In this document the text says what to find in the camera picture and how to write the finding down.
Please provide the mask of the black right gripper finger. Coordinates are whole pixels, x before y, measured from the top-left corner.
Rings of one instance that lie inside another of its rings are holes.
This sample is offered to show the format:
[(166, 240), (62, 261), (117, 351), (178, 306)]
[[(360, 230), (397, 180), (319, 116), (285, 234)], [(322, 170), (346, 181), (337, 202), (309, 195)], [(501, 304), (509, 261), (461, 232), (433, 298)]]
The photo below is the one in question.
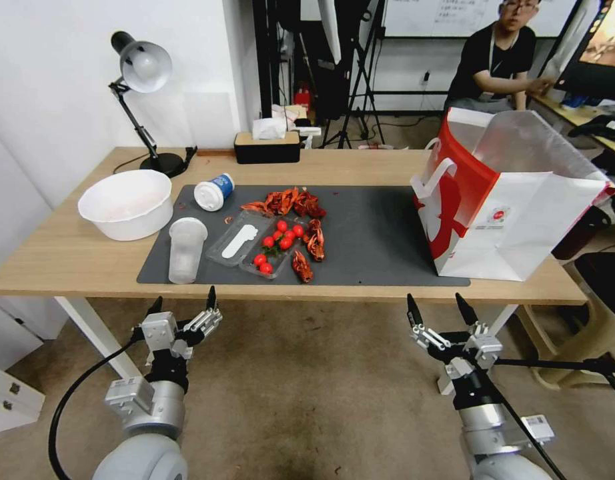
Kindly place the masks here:
[(478, 319), (474, 308), (459, 293), (455, 293), (455, 298), (460, 315), (468, 326), (464, 339), (483, 339), (488, 334), (488, 326)]
[(423, 323), (420, 310), (411, 293), (407, 294), (407, 318), (410, 324), (411, 338), (423, 349), (429, 346), (435, 347), (438, 351), (448, 348), (448, 340), (443, 338), (433, 329), (426, 327)]

